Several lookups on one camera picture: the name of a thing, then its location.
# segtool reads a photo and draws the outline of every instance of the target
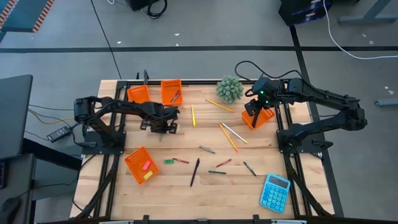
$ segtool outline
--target green plant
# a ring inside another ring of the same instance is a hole
[[[217,83],[217,96],[225,103],[234,103],[243,96],[243,86],[238,78],[230,75],[225,76],[222,81]]]

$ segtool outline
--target small orange box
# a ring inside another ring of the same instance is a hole
[[[143,184],[144,182],[147,182],[149,179],[153,178],[153,176],[159,173],[159,169],[157,168],[154,160],[150,157],[145,147],[139,148],[130,156],[127,156],[124,161],[129,167],[138,184]],[[147,161],[150,161],[150,164],[148,169],[144,170],[143,167]],[[153,174],[147,179],[144,179],[144,176],[150,171],[152,171]]]
[[[181,105],[182,104],[182,86],[181,80],[164,80],[160,83],[162,87],[162,102],[164,105]],[[179,96],[172,103],[173,97],[179,92]]]
[[[150,101],[147,85],[130,88],[127,91],[127,95],[129,97],[129,102],[135,101],[136,103],[143,103]]]
[[[256,128],[260,127],[261,125],[263,125],[265,122],[269,121],[274,116],[275,116],[275,113],[272,110],[262,109],[260,111],[259,117],[257,118],[256,127],[254,128],[253,126],[251,126],[251,123],[254,120],[254,116],[249,116],[248,112],[246,110],[242,112],[242,119],[249,126],[250,129],[256,129]]]

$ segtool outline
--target concrete floor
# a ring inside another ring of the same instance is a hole
[[[156,21],[132,12],[123,0],[109,5],[94,0],[99,18],[113,47],[168,47],[266,45],[293,46],[289,28],[279,17],[279,1],[172,0],[165,15]],[[336,16],[364,14],[374,3],[334,5],[330,11],[332,33],[344,46],[398,46],[398,22],[379,25],[338,25]],[[158,3],[154,10],[161,8]],[[386,13],[398,14],[398,2]],[[322,19],[296,26],[301,46],[333,46]],[[73,48],[107,47],[90,0],[57,0],[38,33],[7,33],[0,48]],[[354,52],[360,56],[398,54],[398,52]],[[361,99],[369,125],[362,131],[332,131],[326,139],[335,145],[330,156],[341,204],[346,217],[397,220],[398,157],[394,144],[398,131],[396,108],[378,108],[374,100],[398,94],[398,59],[356,60],[343,52],[304,52],[311,82],[337,93]],[[221,78],[233,74],[240,60],[252,60],[264,70],[278,75],[299,69],[295,52],[279,51],[191,51],[191,52],[118,52],[115,58],[125,79],[148,70],[151,78]],[[37,53],[0,54],[0,78],[33,74],[31,104],[54,108],[73,108],[75,98],[96,95],[100,80],[118,79],[111,53]],[[241,73],[256,78],[260,73],[242,66]],[[72,111],[37,110],[49,116],[67,118]],[[319,107],[320,114],[333,111]],[[26,130],[40,136],[62,127],[42,125],[28,115]],[[26,135],[46,146],[60,149],[71,146],[71,139],[49,144]],[[78,154],[71,146],[65,152]],[[38,164],[40,184],[69,183],[76,173],[51,164]],[[72,205],[73,188],[49,187],[46,191],[62,196],[39,200],[36,222],[65,220]]]

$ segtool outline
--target blue calculator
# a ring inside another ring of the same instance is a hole
[[[275,174],[268,174],[262,194],[260,205],[277,213],[285,210],[290,181]]]

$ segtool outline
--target wooden tabletop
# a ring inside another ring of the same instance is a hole
[[[114,97],[116,82],[117,80],[103,80],[98,96]],[[249,98],[244,97],[235,104],[228,105],[236,111],[230,113],[205,101],[209,99],[221,103],[216,96],[215,85],[183,85],[182,92],[183,105],[179,106],[181,114],[177,120],[177,133],[164,135],[161,142],[160,135],[151,133],[149,128],[147,131],[140,130],[141,119],[138,116],[126,116],[126,150],[119,161],[111,219],[142,220],[144,215],[149,215],[152,220],[252,219],[254,214],[258,214],[260,218],[293,218],[290,194],[283,214],[272,212],[259,204],[267,174],[287,177],[275,135],[276,118],[256,130],[250,130],[241,118],[244,104]],[[160,86],[149,86],[149,94],[152,101],[161,102]],[[192,126],[191,105],[195,108],[196,128]],[[311,122],[307,104],[296,103],[290,107],[290,111],[294,123]],[[105,122],[109,119],[109,114],[103,117]],[[220,129],[220,122],[227,124],[249,144],[230,134],[239,148],[239,152],[236,152]],[[124,163],[124,158],[142,146],[147,148],[160,172],[148,182],[139,185]],[[216,154],[206,152],[199,146],[210,147]],[[333,213],[321,160],[310,154],[300,156],[308,189],[326,211]],[[172,157],[190,163],[165,165],[164,159]],[[193,186],[190,187],[198,158],[201,162]],[[215,165],[227,159],[232,161],[215,168]],[[103,156],[97,155],[80,172],[75,194],[75,202],[80,207],[89,202],[98,188],[102,161]],[[251,166],[257,177],[250,173],[243,161]],[[224,171],[227,174],[209,174],[209,170]],[[298,187],[296,189],[299,193],[297,197],[300,213],[303,214],[301,193]],[[105,192],[104,195],[101,215],[105,211],[108,193]],[[79,212],[73,206],[71,217]]]

